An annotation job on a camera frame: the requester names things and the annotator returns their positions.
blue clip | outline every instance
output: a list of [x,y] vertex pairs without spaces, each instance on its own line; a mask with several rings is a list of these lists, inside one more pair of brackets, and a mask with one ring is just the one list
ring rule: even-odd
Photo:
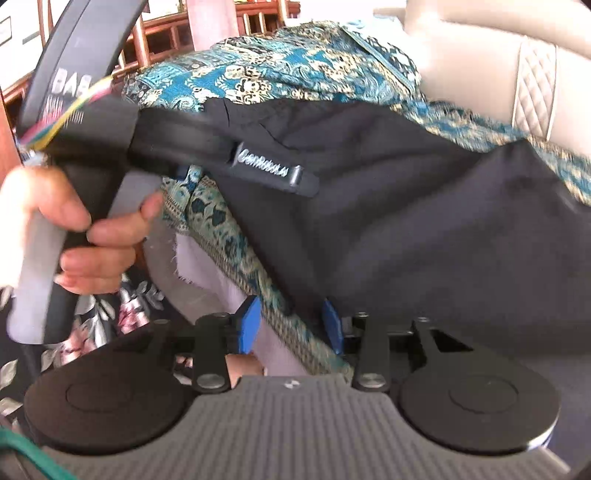
[[261,325],[261,301],[259,297],[248,297],[241,308],[245,306],[246,312],[242,316],[240,337],[238,338],[238,350],[242,354],[251,352],[256,334]]
[[343,327],[340,323],[339,315],[328,299],[324,299],[322,304],[322,322],[329,336],[330,346],[337,355],[342,355],[344,342]]

hand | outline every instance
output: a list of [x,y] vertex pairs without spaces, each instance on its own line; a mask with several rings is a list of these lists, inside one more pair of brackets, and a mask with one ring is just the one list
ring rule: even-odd
[[148,196],[140,210],[91,226],[90,214],[61,170],[18,167],[0,188],[0,286],[18,284],[27,227],[39,210],[49,221],[67,230],[87,231],[96,247],[72,248],[62,253],[62,273],[55,282],[80,295],[114,292],[121,274],[135,262],[134,245],[150,230],[163,205],[161,192]]

metal bolt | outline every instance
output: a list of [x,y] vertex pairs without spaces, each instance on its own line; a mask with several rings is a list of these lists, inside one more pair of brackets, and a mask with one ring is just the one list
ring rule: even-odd
[[290,390],[295,390],[296,388],[298,388],[300,386],[300,382],[298,382],[297,380],[289,380],[289,382],[285,382],[283,384],[283,386],[285,388],[289,388]]
[[197,377],[197,385],[207,390],[222,388],[226,381],[218,374],[203,374]]
[[381,388],[386,384],[386,379],[380,374],[363,374],[359,379],[359,385],[365,388]]

white label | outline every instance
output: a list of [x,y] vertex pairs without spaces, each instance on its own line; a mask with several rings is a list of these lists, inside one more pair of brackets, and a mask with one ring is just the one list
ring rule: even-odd
[[72,75],[66,82],[66,86],[64,87],[64,91],[62,93],[65,95],[70,92],[70,95],[74,96],[76,94],[76,87],[78,87],[78,81],[76,72],[74,72],[74,75]]
[[92,77],[90,75],[83,75],[80,79],[80,84],[78,85],[78,90],[76,91],[76,96],[79,97],[83,93],[88,92],[88,88],[90,88],[90,81]]
[[53,79],[53,85],[51,87],[52,93],[61,93],[66,84],[68,78],[68,71],[66,69],[57,69],[56,76]]
[[259,170],[267,171],[279,177],[287,177],[289,172],[288,167],[274,163],[272,160],[267,160],[265,157],[252,154],[247,148],[242,150],[237,157],[239,163],[244,163],[249,167],[258,168]]
[[51,85],[51,92],[55,95],[65,95],[69,93],[72,97],[79,97],[86,93],[90,88],[92,76],[83,75],[78,83],[78,73],[74,72],[68,78],[68,71],[66,69],[57,69],[56,76],[53,78]]

finger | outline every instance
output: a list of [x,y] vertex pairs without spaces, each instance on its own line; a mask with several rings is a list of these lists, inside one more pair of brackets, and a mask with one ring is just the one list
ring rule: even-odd
[[71,248],[60,257],[61,269],[78,277],[116,277],[134,262],[133,248]]
[[101,247],[131,247],[140,243],[150,231],[150,222],[160,214],[164,198],[162,193],[150,195],[138,212],[119,218],[99,220],[90,230],[87,238]]
[[78,295],[100,295],[102,293],[114,293],[119,290],[121,275],[116,277],[77,277],[67,273],[56,275],[55,282],[67,291]]
[[28,222],[36,209],[62,228],[83,232],[90,226],[90,213],[59,168],[15,168],[2,185],[2,206]]

